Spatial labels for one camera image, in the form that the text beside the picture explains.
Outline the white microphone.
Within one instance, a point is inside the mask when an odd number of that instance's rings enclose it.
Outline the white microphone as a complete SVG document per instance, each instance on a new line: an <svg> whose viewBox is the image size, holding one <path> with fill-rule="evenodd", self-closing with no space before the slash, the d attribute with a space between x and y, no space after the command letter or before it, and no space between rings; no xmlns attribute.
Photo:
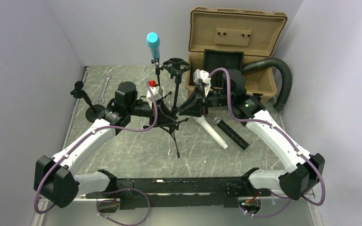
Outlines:
<svg viewBox="0 0 362 226"><path fill-rule="evenodd" d="M227 149L226 141L216 132L216 130L208 123L204 116L194 117L194 120L216 141L223 149Z"/></svg>

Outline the black tripod stand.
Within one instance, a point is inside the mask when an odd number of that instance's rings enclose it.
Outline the black tripod stand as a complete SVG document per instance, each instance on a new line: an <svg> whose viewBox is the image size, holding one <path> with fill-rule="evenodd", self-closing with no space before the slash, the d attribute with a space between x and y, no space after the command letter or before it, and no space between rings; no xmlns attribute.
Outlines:
<svg viewBox="0 0 362 226"><path fill-rule="evenodd" d="M164 70L164 68L162 66L160 66L159 59L151 59L151 63L155 66L155 74L156 74L156 78L157 78L157 83L159 86L161 86L160 74L161 74L161 71ZM171 96L171 94L172 94L172 91L169 91L166 95L163 96L163 101L165 103L170 102L169 97Z"/></svg>
<svg viewBox="0 0 362 226"><path fill-rule="evenodd" d="M179 89L180 89L180 84L182 82L182 76L185 72L190 70L190 64L187 63L186 61L184 61L181 58L170 58L166 61L164 61L162 64L160 63L160 66L162 66L164 68L164 71L169 72L170 74L170 78L174 80L175 83L175 90L172 91L171 96L169 97L170 102L169 103L165 103L165 105L169 108L169 110L172 113L172 117L177 121L176 125L156 125L156 121L157 121L157 106L155 103L153 103L154 105L154 110L155 110L155 117L152 123L149 123L149 126L152 127L156 127L156 128L161 128L162 130L166 131L170 137L173 139L174 144L175 144L175 148L176 148L176 155L177 158L180 158L180 152L179 152L179 148L178 148L178 144L177 144L177 140L176 140L176 136L175 136L175 132L179 129L179 126L182 122L186 122L187 119L185 120L179 120L178 119L178 94L179 94Z"/></svg>

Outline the black microphone silver grille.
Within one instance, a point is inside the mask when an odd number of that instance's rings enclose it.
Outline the black microphone silver grille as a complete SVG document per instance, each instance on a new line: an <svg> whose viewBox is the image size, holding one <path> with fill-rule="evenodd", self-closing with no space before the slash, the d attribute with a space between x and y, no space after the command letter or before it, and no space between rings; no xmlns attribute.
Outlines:
<svg viewBox="0 0 362 226"><path fill-rule="evenodd" d="M249 147L249 143L244 138L242 138L234 129L232 129L225 121L223 121L220 116L214 118L213 124L219 127L242 150L246 150Z"/></svg>

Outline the black round base mic stand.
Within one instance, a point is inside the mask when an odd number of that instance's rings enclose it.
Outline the black round base mic stand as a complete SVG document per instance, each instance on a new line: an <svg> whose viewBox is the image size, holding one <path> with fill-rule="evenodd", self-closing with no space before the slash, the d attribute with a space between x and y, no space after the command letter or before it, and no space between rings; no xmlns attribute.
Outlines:
<svg viewBox="0 0 362 226"><path fill-rule="evenodd" d="M83 81L77 81L74 84L74 89L70 94L76 99L83 99L86 104L89 106L85 112L85 117L87 121L94 122L98 116L105 110L103 105L93 104L88 94L83 90L84 83Z"/></svg>

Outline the cyan microphone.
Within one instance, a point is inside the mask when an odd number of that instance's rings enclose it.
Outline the cyan microphone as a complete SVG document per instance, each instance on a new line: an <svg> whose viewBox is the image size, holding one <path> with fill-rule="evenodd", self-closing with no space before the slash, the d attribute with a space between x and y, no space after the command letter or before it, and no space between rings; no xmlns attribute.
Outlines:
<svg viewBox="0 0 362 226"><path fill-rule="evenodd" d="M160 59L160 38L157 33L150 32L147 34L146 42L148 47L150 48L153 60L159 60Z"/></svg>

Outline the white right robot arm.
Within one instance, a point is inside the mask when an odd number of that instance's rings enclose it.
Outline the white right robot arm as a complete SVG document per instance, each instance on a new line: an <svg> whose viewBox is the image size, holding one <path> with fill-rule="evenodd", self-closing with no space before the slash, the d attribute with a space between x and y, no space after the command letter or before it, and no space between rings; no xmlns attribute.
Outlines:
<svg viewBox="0 0 362 226"><path fill-rule="evenodd" d="M324 202L325 159L298 145L272 118L258 95L247 94L240 71L217 68L208 73L197 69L193 80L194 91L180 106L180 115L201 117L208 114L210 107L227 106L231 118L264 141L284 166L282 170L250 170L241 182L244 194L253 195L258 189L278 190L292 200L299 200L319 184L321 199L317 205Z"/></svg>

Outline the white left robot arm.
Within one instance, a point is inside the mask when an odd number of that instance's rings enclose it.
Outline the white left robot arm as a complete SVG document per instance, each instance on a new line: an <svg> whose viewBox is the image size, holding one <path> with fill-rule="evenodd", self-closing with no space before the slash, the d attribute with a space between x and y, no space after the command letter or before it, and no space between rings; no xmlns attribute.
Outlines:
<svg viewBox="0 0 362 226"><path fill-rule="evenodd" d="M98 148L122 131L144 132L154 127L177 125L165 109L162 88L154 80L148 81L146 88L145 99L141 99L133 82L120 83L115 97L81 137L52 157L43 155L37 160L36 208L40 196L64 208L79 195L99 192L109 198L116 193L116 177L106 170L83 175L77 172Z"/></svg>

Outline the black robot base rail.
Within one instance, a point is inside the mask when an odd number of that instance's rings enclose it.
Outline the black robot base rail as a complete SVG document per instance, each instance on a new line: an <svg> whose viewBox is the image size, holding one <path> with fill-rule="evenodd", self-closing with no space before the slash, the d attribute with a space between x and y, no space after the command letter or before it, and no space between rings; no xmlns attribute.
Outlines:
<svg viewBox="0 0 362 226"><path fill-rule="evenodd" d="M116 198L121 210L151 207L223 206L269 197L267 189L255 189L245 176L200 178L118 178L104 192L86 194L88 199Z"/></svg>

